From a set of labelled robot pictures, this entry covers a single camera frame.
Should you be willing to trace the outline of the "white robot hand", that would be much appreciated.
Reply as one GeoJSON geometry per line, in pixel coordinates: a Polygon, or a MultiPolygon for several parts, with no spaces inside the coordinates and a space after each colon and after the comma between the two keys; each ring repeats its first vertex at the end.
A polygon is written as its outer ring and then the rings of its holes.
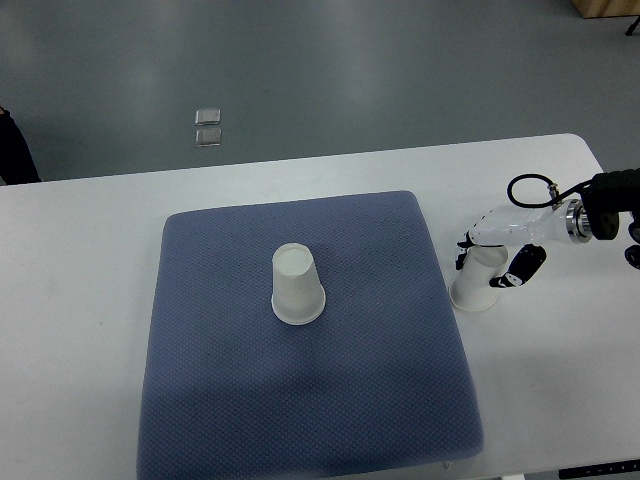
{"type": "Polygon", "coordinates": [[[584,244],[591,230],[581,200],[556,207],[525,209],[514,205],[497,207],[482,217],[456,242],[455,268],[462,269],[471,248],[477,246],[523,246],[506,272],[492,278],[492,288],[506,289],[526,284],[546,261],[541,246],[549,241],[584,244]]]}

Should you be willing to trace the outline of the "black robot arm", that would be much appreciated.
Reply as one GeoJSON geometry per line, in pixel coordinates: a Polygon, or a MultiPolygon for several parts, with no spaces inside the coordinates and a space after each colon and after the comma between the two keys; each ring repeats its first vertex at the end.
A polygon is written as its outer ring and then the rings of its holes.
{"type": "Polygon", "coordinates": [[[545,175],[525,173],[514,177],[506,188],[510,203],[497,207],[476,222],[457,242],[455,269],[463,269],[473,248],[518,246],[508,269],[489,280],[492,288],[506,289],[527,283],[546,261],[543,244],[559,241],[584,244],[592,239],[614,240],[620,215],[631,216],[628,232],[634,244],[625,250],[625,260],[639,267],[639,171],[627,169],[598,173],[564,192],[545,175]],[[546,183],[549,199],[525,203],[514,195],[520,181],[546,183]]]}

